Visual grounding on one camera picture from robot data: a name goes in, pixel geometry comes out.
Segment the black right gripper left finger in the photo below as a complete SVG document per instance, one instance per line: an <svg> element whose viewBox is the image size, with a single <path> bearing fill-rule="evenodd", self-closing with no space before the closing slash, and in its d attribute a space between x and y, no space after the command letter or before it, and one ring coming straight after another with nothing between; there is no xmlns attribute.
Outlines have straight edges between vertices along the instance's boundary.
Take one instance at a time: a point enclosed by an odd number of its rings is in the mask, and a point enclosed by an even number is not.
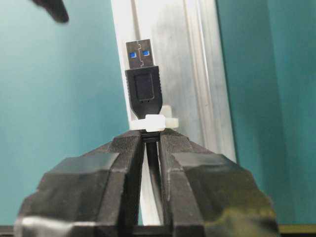
<svg viewBox="0 0 316 237"><path fill-rule="evenodd" d="M66 158L25 198L17 237L122 237L138 222L144 146L129 131L79 157Z"/></svg>

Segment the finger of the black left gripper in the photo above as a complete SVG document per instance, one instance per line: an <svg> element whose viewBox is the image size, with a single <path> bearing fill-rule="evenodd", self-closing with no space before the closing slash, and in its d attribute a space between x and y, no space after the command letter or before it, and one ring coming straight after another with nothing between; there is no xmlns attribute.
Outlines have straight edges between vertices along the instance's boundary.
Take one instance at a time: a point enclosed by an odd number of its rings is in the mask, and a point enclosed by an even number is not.
<svg viewBox="0 0 316 237"><path fill-rule="evenodd" d="M62 0L32 0L32 2L44 8L57 23L68 23L69 16Z"/></svg>

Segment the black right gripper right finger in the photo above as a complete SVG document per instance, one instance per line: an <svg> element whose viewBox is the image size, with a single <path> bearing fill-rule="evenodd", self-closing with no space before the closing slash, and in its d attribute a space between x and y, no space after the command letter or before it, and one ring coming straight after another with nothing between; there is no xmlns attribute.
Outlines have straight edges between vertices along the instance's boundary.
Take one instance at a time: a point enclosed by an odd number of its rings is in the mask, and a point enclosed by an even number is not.
<svg viewBox="0 0 316 237"><path fill-rule="evenodd" d="M277 237L270 199L248 170L167 129L159 159L165 222L175 237Z"/></svg>

